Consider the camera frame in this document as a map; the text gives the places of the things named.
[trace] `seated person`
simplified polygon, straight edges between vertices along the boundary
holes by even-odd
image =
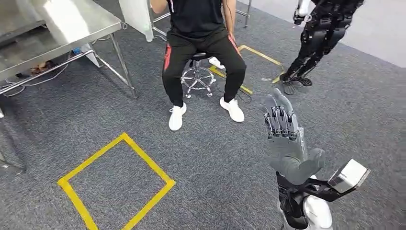
[[[229,112],[231,119],[243,122],[244,114],[235,99],[246,70],[233,35],[236,0],[151,0],[155,13],[163,12],[167,4],[171,29],[167,33],[162,81],[173,103],[169,128],[176,131],[182,127],[186,104],[180,78],[187,61],[197,52],[214,56],[225,66],[227,79],[220,105]]]

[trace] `yellow floor marking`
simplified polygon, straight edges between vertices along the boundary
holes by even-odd
[[[211,72],[217,74],[218,76],[222,77],[222,78],[226,78],[226,76],[225,76],[222,72],[220,72],[219,70],[216,69],[216,66],[211,66],[211,67],[209,68],[209,70],[210,70]],[[252,91],[249,90],[247,87],[241,85],[240,88],[241,88],[242,90],[244,90],[245,92],[247,92],[247,93],[249,93],[249,94],[252,94]]]
[[[145,214],[156,205],[160,199],[175,185],[174,180],[170,180],[167,184],[135,215],[130,222],[128,222],[122,230],[132,229],[144,216]]]
[[[254,54],[256,54],[256,55],[261,56],[261,57],[267,59],[268,61],[272,62],[273,64],[275,64],[275,65],[277,65],[277,66],[280,66],[281,69],[282,69],[282,72],[279,74],[278,77],[276,77],[275,79],[272,80],[272,83],[275,84],[275,83],[277,83],[277,82],[279,81],[279,77],[285,72],[285,69],[283,68],[283,65],[282,65],[280,62],[278,62],[277,60],[275,60],[275,59],[273,59],[273,58],[271,58],[271,57],[269,57],[269,56],[267,56],[267,55],[265,55],[265,54],[263,54],[263,53],[261,53],[261,52],[255,50],[255,49],[253,49],[253,48],[251,48],[251,47],[248,47],[248,46],[246,46],[246,45],[241,45],[240,47],[238,47],[238,50],[239,50],[239,51],[241,51],[241,50],[243,50],[243,49],[247,49],[247,50],[251,51],[252,53],[254,53]]]
[[[82,164],[76,167],[74,170],[63,176],[61,179],[58,180],[58,185],[62,187],[65,193],[68,195],[69,199],[71,200],[73,206],[75,206],[76,210],[79,212],[80,216],[82,217],[83,221],[85,222],[86,227],[89,230],[98,230],[97,225],[94,223],[89,211],[84,206],[83,202],[80,200],[78,195],[73,190],[72,186],[69,184],[68,180],[71,179],[73,176],[78,174],[84,168],[89,166],[92,162],[98,159],[101,155],[107,152],[109,149],[114,147],[120,141],[124,140],[131,148],[154,170],[163,181],[165,181],[166,185],[128,222],[122,230],[130,230],[133,228],[146,214],[149,210],[152,209],[154,205],[156,205],[161,198],[175,185],[175,181],[170,179],[168,175],[126,134],[123,133],[112,142],[101,148],[87,160],[85,160]]]
[[[98,228],[91,218],[89,211],[86,209],[79,196],[75,193],[75,191],[73,191],[73,188],[70,186],[69,182],[65,181],[64,179],[60,179],[58,181],[58,185],[63,188],[69,199],[72,201],[73,206],[75,206],[76,210],[79,212],[80,216],[85,222],[86,227],[90,230],[97,230]]]

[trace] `shoe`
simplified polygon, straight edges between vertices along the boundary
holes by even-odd
[[[169,128],[172,131],[177,131],[182,127],[183,121],[182,121],[182,116],[186,112],[186,104],[183,103],[182,107],[179,106],[173,106],[173,108],[170,109],[170,112],[172,113],[169,118]]]
[[[220,99],[220,105],[223,109],[227,110],[230,114],[231,119],[235,122],[243,122],[244,121],[244,113],[238,106],[238,102],[236,99],[231,100],[229,103],[224,101],[224,97]]]

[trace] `gray carpet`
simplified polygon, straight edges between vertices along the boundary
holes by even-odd
[[[97,2],[122,17],[118,4]],[[248,28],[243,21],[239,16],[237,43],[288,67],[300,47],[300,28],[257,9]],[[158,26],[167,28],[168,21]],[[185,100],[183,127],[171,132],[160,78],[165,43],[147,43],[131,28],[117,35],[139,99],[132,100],[113,74],[86,59],[70,64],[56,80],[1,97],[2,123],[27,173],[0,176],[0,229],[86,229],[56,183],[123,132],[176,181],[134,229],[279,228],[275,171],[265,160],[276,153],[266,139],[258,100],[274,87],[261,79],[279,74],[278,67],[244,50],[244,84],[254,91],[251,101],[240,94],[245,122],[232,122],[219,106],[224,85],[219,78],[212,98],[200,92]],[[95,48],[118,67],[110,42],[99,41]],[[358,191],[331,204],[337,229],[397,229],[404,221],[405,75],[405,69],[338,45],[311,73],[314,86],[290,97],[308,147],[326,150],[319,178],[327,179],[350,158],[372,169]],[[164,184],[123,143],[70,182],[101,230],[121,229]]]

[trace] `black pants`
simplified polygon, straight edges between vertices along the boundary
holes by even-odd
[[[183,106],[180,77],[188,60],[197,52],[214,56],[225,66],[227,78],[224,101],[229,102],[235,98],[244,81],[247,66],[225,27],[222,26],[204,38],[188,38],[170,30],[167,39],[162,81],[173,105]]]

